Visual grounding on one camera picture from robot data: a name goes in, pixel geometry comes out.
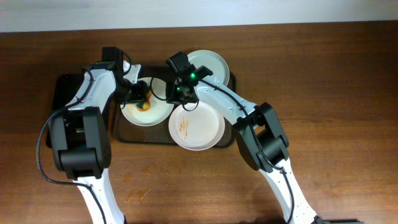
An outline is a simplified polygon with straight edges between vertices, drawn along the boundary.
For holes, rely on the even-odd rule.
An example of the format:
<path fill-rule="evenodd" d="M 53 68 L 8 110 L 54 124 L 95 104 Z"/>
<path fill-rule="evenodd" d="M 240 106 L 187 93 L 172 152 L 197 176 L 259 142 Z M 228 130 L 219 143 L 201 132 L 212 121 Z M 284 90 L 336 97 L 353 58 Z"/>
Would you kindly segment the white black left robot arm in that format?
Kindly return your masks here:
<path fill-rule="evenodd" d="M 93 223 L 125 223 L 109 179 L 111 145 L 103 120 L 109 99 L 121 89 L 120 79 L 135 86 L 141 66 L 123 61 L 92 63 L 83 70 L 83 83 L 63 108 L 50 116 L 53 159 L 68 181 L 78 187 Z"/>

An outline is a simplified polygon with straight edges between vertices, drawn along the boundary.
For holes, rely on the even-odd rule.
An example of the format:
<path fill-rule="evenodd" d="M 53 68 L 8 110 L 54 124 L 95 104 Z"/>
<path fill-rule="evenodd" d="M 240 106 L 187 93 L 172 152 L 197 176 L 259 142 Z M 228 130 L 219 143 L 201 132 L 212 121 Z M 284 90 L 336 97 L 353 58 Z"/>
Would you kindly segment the green yellow scrub sponge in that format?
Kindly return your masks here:
<path fill-rule="evenodd" d="M 150 98 L 151 98 L 151 96 L 152 96 L 152 92 L 148 91 L 146 93 L 146 99 L 144 101 L 142 101 L 142 102 L 136 103 L 136 108 L 139 111 L 147 111 L 147 110 L 149 110 L 150 109 Z"/>

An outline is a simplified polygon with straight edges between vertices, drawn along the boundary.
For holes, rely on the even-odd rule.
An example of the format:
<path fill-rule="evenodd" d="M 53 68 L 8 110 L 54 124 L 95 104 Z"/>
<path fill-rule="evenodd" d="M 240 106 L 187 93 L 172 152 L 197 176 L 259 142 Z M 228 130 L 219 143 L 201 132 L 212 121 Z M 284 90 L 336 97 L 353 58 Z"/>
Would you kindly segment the cream white plate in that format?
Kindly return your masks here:
<path fill-rule="evenodd" d="M 151 78 L 140 78 L 139 81 L 145 81 L 148 86 Z M 152 90 L 159 98 L 165 98 L 166 82 L 158 78 L 152 81 Z M 127 104 L 121 111 L 123 116 L 132 124 L 138 126 L 153 126 L 163 122 L 172 112 L 174 105 L 165 101 L 160 101 L 153 95 L 150 98 L 150 109 L 147 111 L 139 111 L 136 103 Z"/>

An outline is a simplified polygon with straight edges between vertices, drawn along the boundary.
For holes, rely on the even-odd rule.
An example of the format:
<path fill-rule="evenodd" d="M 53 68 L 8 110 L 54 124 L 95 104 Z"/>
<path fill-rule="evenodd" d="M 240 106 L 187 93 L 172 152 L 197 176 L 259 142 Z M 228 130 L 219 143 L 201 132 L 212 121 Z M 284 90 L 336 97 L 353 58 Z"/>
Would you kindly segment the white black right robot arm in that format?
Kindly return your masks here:
<path fill-rule="evenodd" d="M 322 223 L 307 202 L 294 176 L 288 153 L 289 140 L 273 107 L 257 105 L 220 83 L 201 66 L 172 68 L 166 95 L 173 103 L 203 102 L 220 112 L 233 127 L 239 152 L 250 168 L 270 185 L 286 223 Z"/>

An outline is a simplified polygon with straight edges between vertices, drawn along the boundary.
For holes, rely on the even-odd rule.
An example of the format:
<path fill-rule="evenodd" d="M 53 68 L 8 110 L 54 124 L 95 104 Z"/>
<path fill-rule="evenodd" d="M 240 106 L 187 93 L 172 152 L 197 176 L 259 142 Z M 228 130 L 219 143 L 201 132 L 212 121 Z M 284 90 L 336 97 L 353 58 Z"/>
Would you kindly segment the white plate with sauce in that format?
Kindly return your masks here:
<path fill-rule="evenodd" d="M 176 107 L 169 118 L 169 133 L 180 147 L 202 151 L 215 146 L 225 130 L 223 115 L 199 102 Z"/>

